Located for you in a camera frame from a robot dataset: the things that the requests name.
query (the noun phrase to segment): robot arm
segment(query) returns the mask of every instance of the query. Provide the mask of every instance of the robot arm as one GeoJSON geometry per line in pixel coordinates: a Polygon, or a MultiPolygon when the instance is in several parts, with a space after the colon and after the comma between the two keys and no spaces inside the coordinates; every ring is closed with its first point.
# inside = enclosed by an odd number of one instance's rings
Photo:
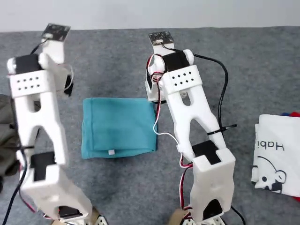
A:
{"type": "MultiPolygon", "coordinates": [[[[68,165],[68,147],[56,94],[66,89],[70,93],[73,87],[70,71],[63,64],[63,41],[69,30],[70,27],[49,24],[42,36],[45,42],[42,53],[11,58],[7,62],[21,145],[34,146],[38,129],[42,127],[54,148],[40,154],[35,154],[33,148],[25,150],[28,169],[21,190],[52,219],[92,225],[90,200],[63,171],[68,165]],[[41,103],[37,112],[34,100],[41,103]]],[[[20,151],[17,158],[24,166],[20,151]]]]}
{"type": "Polygon", "coordinates": [[[157,86],[154,85],[151,75],[163,74],[158,85],[174,122],[174,133],[179,143],[177,150],[188,161],[193,162],[191,215],[197,223],[217,218],[231,206],[235,158],[227,149],[222,133],[215,132],[220,127],[207,102],[198,68],[193,65],[192,52],[174,52],[164,48],[173,48],[173,39],[169,32],[150,34],[150,39],[154,56],[147,67],[145,85],[148,100],[155,102],[158,99],[157,86]],[[182,96],[186,94],[191,101],[189,106],[182,102],[182,96]],[[209,141],[191,146],[189,131],[192,119],[207,133],[211,133],[209,141]]]}

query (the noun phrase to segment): gray fabric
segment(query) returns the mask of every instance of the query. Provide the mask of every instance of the gray fabric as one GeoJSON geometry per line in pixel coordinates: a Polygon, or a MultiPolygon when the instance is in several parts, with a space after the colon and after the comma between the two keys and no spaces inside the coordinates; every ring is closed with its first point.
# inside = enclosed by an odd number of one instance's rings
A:
{"type": "Polygon", "coordinates": [[[0,176],[13,175],[17,172],[15,151],[17,136],[10,125],[13,124],[10,97],[0,95],[0,176]]]}
{"type": "MultiPolygon", "coordinates": [[[[254,124],[263,113],[280,114],[300,109],[300,28],[202,28],[169,29],[177,48],[222,60],[230,80],[223,104],[223,124],[238,127],[225,132],[225,140],[236,156],[233,205],[249,225],[298,224],[299,202],[292,197],[266,190],[254,190],[251,165],[255,142],[254,124]]],[[[59,99],[60,117],[65,126],[70,166],[66,173],[108,219],[110,225],[162,225],[179,207],[178,183],[182,173],[175,142],[158,138],[158,151],[130,158],[82,160],[80,153],[82,100],[89,97],[146,97],[145,64],[152,53],[148,33],[155,30],[71,31],[66,42],[66,62],[74,66],[72,96],[59,99]]],[[[9,93],[6,78],[8,58],[29,53],[41,32],[0,34],[0,93],[9,93]]],[[[214,113],[224,82],[220,66],[195,59],[203,87],[214,113]]],[[[173,130],[167,105],[162,106],[160,131],[173,130]]],[[[192,123],[192,144],[206,138],[192,123]]],[[[51,150],[44,132],[37,152],[51,150]]],[[[5,179],[0,195],[0,220],[17,184],[18,176],[5,179]]],[[[184,196],[193,182],[186,175],[184,196]]],[[[240,225],[232,212],[225,214],[228,225],[240,225]]],[[[17,197],[8,225],[46,224],[40,214],[32,215],[17,197]]]]}

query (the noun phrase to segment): wooden base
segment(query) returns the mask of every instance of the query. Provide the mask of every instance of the wooden base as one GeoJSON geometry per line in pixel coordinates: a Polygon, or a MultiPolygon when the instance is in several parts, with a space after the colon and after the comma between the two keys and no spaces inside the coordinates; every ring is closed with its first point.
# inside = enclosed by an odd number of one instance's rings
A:
{"type": "Polygon", "coordinates": [[[172,214],[169,220],[168,225],[180,225],[184,215],[186,215],[187,213],[188,213],[187,210],[186,211],[180,209],[175,210],[175,212],[172,214]]]}

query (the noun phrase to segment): teal towel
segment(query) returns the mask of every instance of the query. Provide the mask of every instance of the teal towel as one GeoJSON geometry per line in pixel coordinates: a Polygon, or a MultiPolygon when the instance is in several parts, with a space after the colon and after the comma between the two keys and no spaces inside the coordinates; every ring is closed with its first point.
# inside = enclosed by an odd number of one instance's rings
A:
{"type": "Polygon", "coordinates": [[[153,104],[141,98],[83,101],[82,158],[118,158],[156,150],[153,104]]]}

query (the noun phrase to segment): cable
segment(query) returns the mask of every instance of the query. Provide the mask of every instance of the cable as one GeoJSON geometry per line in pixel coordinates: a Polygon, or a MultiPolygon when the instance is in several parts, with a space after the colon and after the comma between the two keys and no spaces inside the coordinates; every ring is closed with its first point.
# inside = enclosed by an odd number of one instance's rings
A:
{"type": "Polygon", "coordinates": [[[8,208],[7,208],[7,211],[6,211],[6,214],[5,214],[5,217],[4,217],[2,225],[5,225],[6,222],[7,222],[7,220],[8,220],[8,216],[9,216],[11,208],[13,206],[13,203],[14,203],[14,200],[15,200],[15,196],[17,195],[18,191],[20,190],[20,187],[23,184],[25,176],[26,176],[26,172],[27,172],[27,168],[28,168],[28,162],[27,162],[27,158],[25,156],[25,152],[24,151],[26,149],[33,148],[33,146],[24,147],[24,146],[21,145],[20,136],[19,136],[19,132],[18,132],[18,124],[17,124],[16,114],[15,114],[15,109],[14,109],[14,100],[12,98],[10,99],[10,103],[11,103],[11,108],[12,108],[13,120],[14,120],[14,123],[15,123],[15,132],[16,132],[16,135],[17,135],[18,140],[19,140],[19,147],[20,147],[21,155],[23,157],[24,167],[23,167],[22,176],[21,176],[21,178],[20,178],[20,180],[19,180],[19,182],[17,184],[17,187],[15,188],[15,190],[14,190],[14,192],[13,192],[11,198],[10,198],[10,201],[9,201],[9,204],[8,204],[8,208]]]}
{"type": "Polygon", "coordinates": [[[190,209],[189,206],[184,207],[183,181],[184,181],[184,177],[185,177],[185,174],[186,174],[187,170],[188,170],[189,168],[192,168],[192,167],[193,167],[193,164],[191,164],[189,167],[187,167],[187,168],[184,170],[184,172],[183,172],[182,175],[181,175],[180,182],[179,182],[179,199],[180,199],[180,208],[181,208],[182,210],[190,209]]]}
{"type": "Polygon", "coordinates": [[[11,199],[9,201],[9,204],[8,204],[8,208],[7,208],[7,211],[6,211],[6,214],[5,214],[5,217],[4,217],[4,220],[3,220],[3,223],[2,225],[5,225],[7,220],[8,220],[8,216],[9,216],[9,213],[10,213],[10,210],[11,210],[11,207],[13,206],[13,203],[14,203],[14,200],[15,200],[15,196],[17,195],[24,179],[25,179],[25,176],[26,176],[26,172],[27,172],[27,159],[26,159],[26,156],[25,156],[25,152],[24,152],[24,148],[20,149],[21,151],[21,154],[23,156],[23,160],[24,160],[24,168],[23,168],[23,174],[19,180],[19,183],[17,185],[17,187],[15,188],[14,192],[13,192],[13,195],[11,196],[11,199]]]}
{"type": "Polygon", "coordinates": [[[32,49],[32,51],[30,52],[30,55],[32,55],[33,53],[35,53],[36,50],[37,50],[42,44],[46,43],[46,41],[48,41],[48,39],[46,39],[45,41],[43,41],[43,42],[39,43],[37,46],[35,46],[35,47],[32,49]]]}
{"type": "Polygon", "coordinates": [[[51,217],[49,217],[49,216],[47,216],[47,214],[45,214],[45,213],[44,213],[44,215],[43,215],[43,218],[44,218],[44,219],[49,219],[49,220],[52,220],[52,218],[51,218],[51,217]]]}
{"type": "Polygon", "coordinates": [[[65,91],[65,90],[69,89],[71,87],[72,83],[73,83],[73,80],[74,80],[74,70],[73,70],[73,67],[70,64],[63,64],[63,65],[69,66],[69,69],[71,71],[71,81],[70,81],[69,85],[63,89],[63,91],[65,91]]]}
{"type": "Polygon", "coordinates": [[[193,163],[183,164],[183,155],[182,152],[180,153],[180,160],[179,160],[179,166],[181,168],[187,168],[190,167],[193,163]]]}
{"type": "MultiPolygon", "coordinates": [[[[169,50],[172,50],[172,51],[175,51],[175,52],[180,51],[179,49],[168,48],[168,47],[164,46],[163,44],[161,44],[161,45],[165,49],[169,49],[169,50]]],[[[213,61],[213,62],[219,64],[222,67],[222,69],[224,70],[225,81],[224,81],[224,85],[223,85],[223,88],[222,88],[221,96],[220,96],[218,107],[217,107],[217,120],[218,120],[218,124],[220,126],[220,132],[223,132],[223,131],[227,130],[228,128],[236,127],[237,126],[236,124],[228,126],[228,127],[223,127],[222,126],[222,116],[221,116],[222,103],[223,103],[223,98],[224,98],[226,88],[227,88],[227,85],[228,85],[228,71],[227,71],[225,65],[221,61],[219,61],[217,59],[214,59],[214,58],[206,57],[206,56],[195,54],[195,53],[193,55],[197,58],[200,58],[200,59],[213,61]]]]}
{"type": "Polygon", "coordinates": [[[206,57],[206,56],[203,56],[203,55],[195,54],[195,53],[194,53],[194,56],[198,57],[200,59],[204,59],[204,60],[209,60],[209,61],[216,62],[224,70],[225,81],[224,81],[224,85],[223,85],[223,88],[222,88],[221,96],[220,96],[218,107],[217,107],[217,120],[218,120],[220,128],[222,128],[223,126],[222,126],[221,110],[222,110],[223,98],[224,98],[224,95],[225,95],[225,92],[226,92],[226,88],[227,88],[227,85],[228,85],[228,71],[227,71],[226,67],[224,66],[224,64],[221,61],[219,61],[219,60],[216,60],[216,59],[213,59],[213,58],[210,58],[210,57],[206,57]]]}
{"type": "Polygon", "coordinates": [[[155,119],[155,123],[153,125],[153,131],[157,135],[169,135],[171,138],[174,139],[174,141],[177,143],[177,145],[179,145],[179,142],[177,141],[176,137],[174,137],[172,134],[170,134],[168,132],[158,133],[155,130],[155,126],[158,123],[158,118],[159,118],[159,114],[160,114],[160,107],[161,107],[161,93],[160,93],[160,88],[159,88],[158,82],[156,84],[157,84],[157,88],[158,88],[158,105],[157,105],[157,110],[156,110],[156,119],[155,119]]]}
{"type": "Polygon", "coordinates": [[[243,215],[239,211],[237,211],[237,209],[235,209],[232,205],[230,206],[230,208],[240,217],[243,225],[246,225],[246,221],[245,221],[243,215]]]}
{"type": "Polygon", "coordinates": [[[159,56],[159,57],[161,57],[161,58],[163,57],[163,56],[160,55],[160,54],[152,54],[152,55],[148,58],[147,63],[146,63],[146,70],[147,70],[147,71],[148,71],[148,66],[149,66],[150,62],[151,62],[152,58],[153,58],[155,55],[157,55],[157,56],[159,56]]]}
{"type": "Polygon", "coordinates": [[[23,198],[23,196],[21,194],[21,190],[20,189],[19,189],[19,197],[20,197],[20,199],[22,200],[22,202],[28,207],[28,209],[31,212],[33,212],[33,213],[37,212],[28,202],[25,201],[25,199],[23,198]]]}

